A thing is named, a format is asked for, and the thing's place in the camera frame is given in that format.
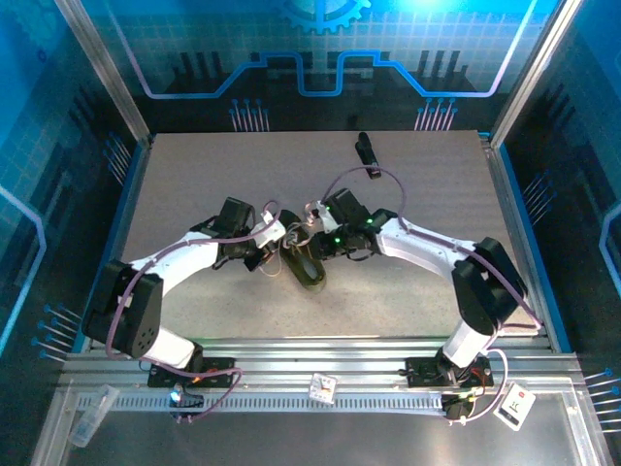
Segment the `white shoelace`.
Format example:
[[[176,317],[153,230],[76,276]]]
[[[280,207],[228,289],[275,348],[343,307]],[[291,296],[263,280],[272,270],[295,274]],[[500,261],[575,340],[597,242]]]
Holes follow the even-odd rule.
[[[275,274],[287,268],[293,277],[303,285],[309,285],[316,278],[316,270],[311,260],[309,244],[305,243],[308,233],[300,218],[293,212],[283,210],[279,221],[286,229],[279,240],[279,249],[274,256]]]

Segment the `olive green shoe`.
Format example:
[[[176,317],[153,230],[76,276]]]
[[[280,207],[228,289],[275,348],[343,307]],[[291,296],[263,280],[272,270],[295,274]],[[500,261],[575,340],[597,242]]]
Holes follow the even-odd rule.
[[[310,237],[300,218],[291,211],[282,210],[278,221],[285,227],[280,243],[281,258],[304,289],[321,291],[326,272],[319,256],[318,239]]]

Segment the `black marker pen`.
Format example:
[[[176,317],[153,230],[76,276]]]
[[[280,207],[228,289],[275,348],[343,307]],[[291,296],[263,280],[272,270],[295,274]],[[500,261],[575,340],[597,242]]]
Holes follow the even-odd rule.
[[[365,166],[367,174],[371,180],[381,177],[381,171],[376,159],[376,154],[373,149],[371,140],[366,132],[360,132],[358,134],[357,142],[355,143],[356,152]]]

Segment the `blue table edge strip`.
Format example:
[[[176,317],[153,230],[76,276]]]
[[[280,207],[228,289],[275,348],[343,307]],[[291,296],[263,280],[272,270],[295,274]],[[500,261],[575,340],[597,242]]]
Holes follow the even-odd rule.
[[[552,347],[559,352],[572,353],[573,348],[540,254],[534,226],[529,219],[515,170],[504,145],[497,149],[497,153],[500,168],[507,178],[508,198],[516,211],[516,229],[521,248],[518,255],[527,269],[531,301],[545,322]]]
[[[104,266],[111,259],[120,258],[124,251],[149,156],[149,150],[144,150],[140,145],[137,145],[133,152],[130,152],[116,135],[109,137],[106,146],[110,153],[110,163],[118,168],[123,168],[124,175],[112,224],[108,229],[107,241],[86,298],[82,318],[86,317],[86,311],[95,293]]]

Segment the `small white tag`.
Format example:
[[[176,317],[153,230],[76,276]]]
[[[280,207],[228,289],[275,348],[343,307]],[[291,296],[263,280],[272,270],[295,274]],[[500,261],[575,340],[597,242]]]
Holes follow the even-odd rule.
[[[335,403],[337,379],[314,373],[310,379],[309,398],[315,402],[333,405]]]

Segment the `black connector box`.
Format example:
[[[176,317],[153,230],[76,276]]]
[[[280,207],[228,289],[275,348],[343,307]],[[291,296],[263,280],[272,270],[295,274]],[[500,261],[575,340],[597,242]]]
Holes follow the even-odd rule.
[[[441,408],[447,420],[468,418],[474,409],[474,399],[468,396],[444,394],[441,397]]]
[[[189,393],[182,385],[175,385],[169,395],[169,406],[174,409],[202,408],[204,398]]]

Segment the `white card with red mark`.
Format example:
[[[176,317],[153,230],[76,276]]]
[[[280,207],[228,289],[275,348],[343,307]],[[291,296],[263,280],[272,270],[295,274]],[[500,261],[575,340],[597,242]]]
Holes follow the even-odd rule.
[[[518,383],[511,383],[507,394],[494,410],[493,414],[506,426],[517,432],[533,408],[536,395]]]

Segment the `aluminium frame rail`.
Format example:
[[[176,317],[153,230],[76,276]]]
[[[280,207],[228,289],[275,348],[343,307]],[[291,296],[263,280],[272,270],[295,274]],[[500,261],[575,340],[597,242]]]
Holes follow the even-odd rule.
[[[233,357],[243,372],[245,391],[290,391],[306,388],[315,373],[338,379],[344,391],[404,391],[408,385],[398,372],[409,357],[436,354],[441,338],[276,338],[204,339],[208,357]],[[546,337],[505,336],[496,348],[507,361],[493,354],[491,368],[496,379],[507,373],[524,383],[583,382],[573,353],[553,351]],[[112,361],[97,346],[71,354],[61,369],[58,386],[87,390],[104,383],[119,388],[143,389],[147,372],[133,361]]]

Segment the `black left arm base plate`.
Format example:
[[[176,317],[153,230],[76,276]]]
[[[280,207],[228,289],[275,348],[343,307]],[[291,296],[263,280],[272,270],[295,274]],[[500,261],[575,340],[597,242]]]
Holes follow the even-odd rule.
[[[170,372],[159,366],[152,366],[148,373],[149,388],[174,388],[180,385],[189,388],[228,388],[234,380],[231,369],[236,359],[232,357],[204,357],[201,363],[184,368],[185,372],[208,373],[205,378],[188,377]]]

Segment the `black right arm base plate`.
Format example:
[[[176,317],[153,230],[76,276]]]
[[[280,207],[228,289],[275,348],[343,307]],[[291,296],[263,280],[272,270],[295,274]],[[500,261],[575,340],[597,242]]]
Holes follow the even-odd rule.
[[[490,361],[477,357],[470,365],[460,368],[443,356],[410,357],[399,374],[407,379],[410,388],[474,388],[494,385]]]

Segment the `aluminium side rail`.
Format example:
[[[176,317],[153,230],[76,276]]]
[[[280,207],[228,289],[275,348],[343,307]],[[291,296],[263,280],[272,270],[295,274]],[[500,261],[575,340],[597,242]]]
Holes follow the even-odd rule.
[[[558,352],[561,348],[550,319],[544,287],[539,278],[535,258],[530,250],[527,230],[525,229],[518,205],[520,200],[519,192],[514,189],[511,183],[511,177],[501,154],[492,148],[490,135],[486,132],[479,132],[478,138],[496,189],[507,227],[507,234],[515,255],[516,267],[519,269],[521,277],[528,288],[528,303],[533,312],[542,321],[542,329],[539,333],[547,338],[551,350]]]

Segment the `aluminium frame post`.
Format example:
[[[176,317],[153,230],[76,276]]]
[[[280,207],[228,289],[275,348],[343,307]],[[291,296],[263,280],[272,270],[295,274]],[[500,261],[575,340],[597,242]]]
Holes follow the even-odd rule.
[[[101,84],[108,91],[131,135],[143,149],[149,149],[151,133],[147,124],[82,0],[54,0],[54,3],[82,47]]]
[[[503,144],[507,134],[518,120],[544,71],[549,66],[554,52],[572,25],[583,1],[558,0],[553,14],[543,27],[530,57],[519,75],[516,86],[511,91],[493,126],[489,137],[489,146],[492,150],[497,150]]]

